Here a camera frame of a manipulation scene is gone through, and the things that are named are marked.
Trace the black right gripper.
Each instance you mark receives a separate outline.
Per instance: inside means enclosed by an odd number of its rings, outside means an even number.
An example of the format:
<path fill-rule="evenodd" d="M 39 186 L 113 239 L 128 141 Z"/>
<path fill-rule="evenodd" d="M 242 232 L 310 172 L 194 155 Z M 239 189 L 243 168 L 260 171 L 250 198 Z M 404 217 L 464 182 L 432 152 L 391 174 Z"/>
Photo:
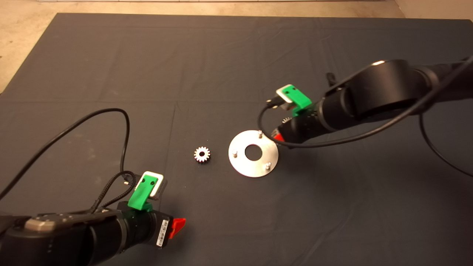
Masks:
<path fill-rule="evenodd" d="M 299 116 L 287 117 L 273 130 L 273 138 L 283 143 L 302 144 L 310 139 L 326 135 L 327 128 L 320 122 L 318 111 L 321 102 L 313 110 L 307 110 Z"/>

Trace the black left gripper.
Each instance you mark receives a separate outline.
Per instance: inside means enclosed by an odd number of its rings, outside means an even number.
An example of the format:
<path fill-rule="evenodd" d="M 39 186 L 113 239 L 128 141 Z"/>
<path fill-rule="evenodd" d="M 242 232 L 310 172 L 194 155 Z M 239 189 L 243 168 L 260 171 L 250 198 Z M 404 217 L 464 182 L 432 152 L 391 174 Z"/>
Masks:
<path fill-rule="evenodd" d="M 174 218 L 155 210 L 136 210 L 129 207 L 127 201 L 121 201 L 118 210 L 123 214 L 127 229 L 125 249 L 138 244 L 163 249 L 168 244 L 170 234 L 173 239 L 186 225 L 185 218 Z"/>

